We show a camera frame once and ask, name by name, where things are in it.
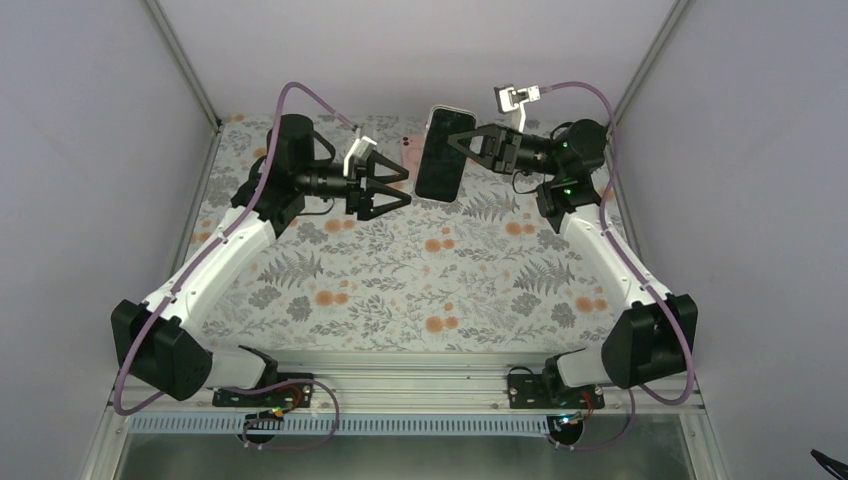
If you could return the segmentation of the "black phone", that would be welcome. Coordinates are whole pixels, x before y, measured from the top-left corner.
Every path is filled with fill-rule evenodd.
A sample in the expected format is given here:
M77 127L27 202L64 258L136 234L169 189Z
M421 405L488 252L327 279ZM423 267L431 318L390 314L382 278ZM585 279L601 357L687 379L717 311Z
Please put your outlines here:
M449 137L475 128L476 117L469 111L444 105L431 110L415 180L418 197L444 203L456 200L466 157L449 144Z

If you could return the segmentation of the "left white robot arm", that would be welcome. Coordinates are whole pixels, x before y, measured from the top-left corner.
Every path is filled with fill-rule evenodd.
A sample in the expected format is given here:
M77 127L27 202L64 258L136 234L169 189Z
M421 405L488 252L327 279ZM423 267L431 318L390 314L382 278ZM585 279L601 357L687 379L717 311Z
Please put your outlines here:
M267 134L266 148L220 224L185 264L144 300L123 300L114 308L118 392L134 377L178 401L201 389L223 388L255 405L270 402L279 382L274 359L253 347L213 347L201 337L219 298L303 213L307 198L341 199L346 214L360 221L411 202L393 187L408 178L408 170L362 133L336 162L335 148L309 117L282 114Z

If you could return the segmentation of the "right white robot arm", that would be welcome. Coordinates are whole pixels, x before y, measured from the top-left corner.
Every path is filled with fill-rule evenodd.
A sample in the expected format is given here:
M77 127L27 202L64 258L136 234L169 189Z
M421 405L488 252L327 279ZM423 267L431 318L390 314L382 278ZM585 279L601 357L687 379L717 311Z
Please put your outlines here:
M452 134L448 143L494 173L546 176L535 189L540 215L588 263L618 317L600 346L547 361L541 391L549 404L567 406L586 385L627 389L678 373L694 379L694 300L673 294L639 261L608 220L594 187L592 175L605 163L604 126L581 119L544 137L488 124Z

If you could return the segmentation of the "pink phone case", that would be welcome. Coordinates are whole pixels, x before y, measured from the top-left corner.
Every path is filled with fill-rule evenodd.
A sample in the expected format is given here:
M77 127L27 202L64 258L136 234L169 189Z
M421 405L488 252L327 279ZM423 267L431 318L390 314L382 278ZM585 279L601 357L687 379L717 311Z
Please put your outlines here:
M400 140L401 160L403 167L409 173L409 179L415 180L420 168L425 136L422 134L409 134Z

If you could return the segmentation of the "floral table mat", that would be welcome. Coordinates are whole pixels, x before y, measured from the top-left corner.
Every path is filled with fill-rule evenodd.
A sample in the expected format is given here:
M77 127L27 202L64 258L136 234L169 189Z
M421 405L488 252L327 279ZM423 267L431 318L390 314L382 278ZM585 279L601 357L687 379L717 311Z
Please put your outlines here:
M263 351L557 352L601 342L611 294L538 214L540 177L468 164L457 199L370 221L307 213L200 321L213 346Z

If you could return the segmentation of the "aluminium mounting rail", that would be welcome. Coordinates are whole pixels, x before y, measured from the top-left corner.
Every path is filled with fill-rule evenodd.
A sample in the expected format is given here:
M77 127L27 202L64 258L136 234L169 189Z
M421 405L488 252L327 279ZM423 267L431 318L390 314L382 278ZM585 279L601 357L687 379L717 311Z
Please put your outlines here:
M507 371L525 366L540 371L551 353L270 351L284 372L311 373L333 390L342 413L504 414L509 411ZM637 413L703 414L698 390L681 405L657 402L634 388ZM199 391L185 401L163 396L144 409L212 411L213 393Z

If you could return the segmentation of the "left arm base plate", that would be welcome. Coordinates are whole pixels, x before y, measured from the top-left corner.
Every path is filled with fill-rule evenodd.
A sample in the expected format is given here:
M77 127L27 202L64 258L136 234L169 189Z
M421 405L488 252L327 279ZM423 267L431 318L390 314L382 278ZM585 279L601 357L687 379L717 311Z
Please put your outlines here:
M311 402L313 379L311 373L277 372L270 380L262 380L250 393L216 390L212 405L219 408L306 408Z

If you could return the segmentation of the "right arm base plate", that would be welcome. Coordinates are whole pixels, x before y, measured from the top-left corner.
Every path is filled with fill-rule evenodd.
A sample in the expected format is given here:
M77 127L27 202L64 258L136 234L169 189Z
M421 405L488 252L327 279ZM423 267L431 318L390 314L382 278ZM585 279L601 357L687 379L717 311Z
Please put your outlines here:
M528 367L512 367L506 375L511 409L603 409L605 399L599 385L568 387L555 371L535 373Z

